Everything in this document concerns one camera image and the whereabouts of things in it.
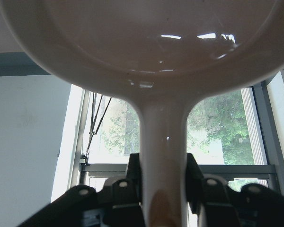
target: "ceramic spoon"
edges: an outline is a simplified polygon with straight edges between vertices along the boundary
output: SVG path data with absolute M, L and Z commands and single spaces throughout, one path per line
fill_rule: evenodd
M 134 106 L 148 227 L 186 226 L 191 108 L 284 68 L 284 0 L 0 0 L 0 8 L 45 70 Z

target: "foliage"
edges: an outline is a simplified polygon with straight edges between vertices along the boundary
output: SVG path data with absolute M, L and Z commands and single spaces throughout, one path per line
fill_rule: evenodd
M 118 104 L 124 106 L 126 111 L 121 110 L 110 118 L 112 125 L 109 135 L 103 132 L 106 148 L 112 153 L 131 154 L 139 152 L 139 118 L 134 109 L 125 101 L 118 99 Z
M 197 143 L 191 132 L 202 129 L 207 137 Z M 205 99 L 191 111 L 187 120 L 188 145 L 208 152 L 206 145 L 214 140 L 222 141 L 225 164 L 254 164 L 240 91 Z
M 110 135 L 104 135 L 106 146 L 120 154 L 136 153 L 139 151 L 138 116 L 125 101 L 118 102 L 126 106 L 126 111 L 111 117 Z M 200 140 L 196 135 L 202 130 L 206 136 Z M 254 164 L 240 91 L 205 99 L 191 111 L 187 120 L 187 146 L 209 152 L 208 145 L 215 140 L 222 142 L 225 164 Z

